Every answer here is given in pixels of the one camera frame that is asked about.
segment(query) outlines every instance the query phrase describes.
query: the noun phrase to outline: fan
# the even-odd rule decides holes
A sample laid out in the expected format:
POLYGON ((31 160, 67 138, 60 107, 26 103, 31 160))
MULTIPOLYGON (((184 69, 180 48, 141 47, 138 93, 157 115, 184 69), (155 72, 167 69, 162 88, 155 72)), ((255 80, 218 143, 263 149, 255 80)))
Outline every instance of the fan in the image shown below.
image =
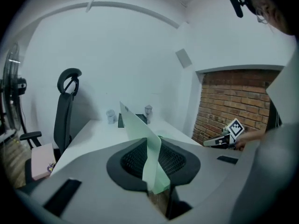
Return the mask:
POLYGON ((24 133, 27 133, 21 115, 20 103, 20 95, 25 93, 27 83, 24 78, 18 78, 19 64, 19 45, 15 43, 6 57, 1 91, 8 120, 7 126, 15 130, 20 130, 22 126, 24 133))

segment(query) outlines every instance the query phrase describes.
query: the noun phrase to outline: black office chair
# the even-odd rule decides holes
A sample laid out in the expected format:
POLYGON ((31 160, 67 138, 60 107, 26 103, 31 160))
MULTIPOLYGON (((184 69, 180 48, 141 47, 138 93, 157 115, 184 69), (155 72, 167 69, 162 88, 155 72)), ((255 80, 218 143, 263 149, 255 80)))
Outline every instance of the black office chair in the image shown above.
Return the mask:
MULTIPOLYGON (((69 68, 61 73, 58 79, 57 88, 59 90, 60 97, 57 105, 56 119, 54 125, 54 141, 56 142, 59 149, 54 149, 54 156, 56 161, 59 160, 62 153, 68 147, 71 142, 70 136, 70 125, 71 125, 71 109, 74 97, 76 96, 79 89, 78 77, 82 73, 79 69, 69 68), (64 88, 64 82, 71 78, 66 88, 64 88), (66 90, 72 82, 75 82, 76 87, 72 93, 66 93, 66 90)), ((42 133, 40 131, 25 133, 20 136, 20 140, 32 140, 36 147, 41 146, 38 141, 38 137, 41 137, 42 133)), ((30 182, 35 182, 31 175, 31 159, 25 162, 25 179, 26 184, 30 182)))

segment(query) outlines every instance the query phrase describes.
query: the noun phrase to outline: desk surface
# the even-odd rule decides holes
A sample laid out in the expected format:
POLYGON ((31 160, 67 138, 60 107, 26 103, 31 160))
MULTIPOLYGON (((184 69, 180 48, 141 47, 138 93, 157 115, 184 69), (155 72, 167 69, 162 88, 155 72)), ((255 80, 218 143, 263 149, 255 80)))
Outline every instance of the desk surface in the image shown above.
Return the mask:
MULTIPOLYGON (((149 127, 156 135, 200 145, 164 120, 152 121, 149 127)), ((67 147, 51 175, 83 154, 126 141, 129 141, 126 130, 118 128, 117 122, 109 125, 106 120, 90 120, 67 147)))

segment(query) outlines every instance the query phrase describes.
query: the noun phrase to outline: black mesh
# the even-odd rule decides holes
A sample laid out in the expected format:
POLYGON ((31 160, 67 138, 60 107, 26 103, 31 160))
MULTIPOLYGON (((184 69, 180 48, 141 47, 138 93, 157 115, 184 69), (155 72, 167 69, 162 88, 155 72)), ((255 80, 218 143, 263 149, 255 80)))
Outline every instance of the black mesh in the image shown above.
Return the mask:
MULTIPOLYGON (((142 179, 143 167, 147 158, 147 144, 143 143, 121 158, 121 166, 131 175, 142 179)), ((186 164, 186 158, 162 143, 159 163, 166 175, 170 176, 186 164)))
POLYGON ((170 176, 185 166, 186 158, 162 144, 159 155, 159 163, 166 175, 170 176))
POLYGON ((121 166, 131 175, 142 179, 143 167, 148 158, 147 143, 143 143, 121 158, 121 166))

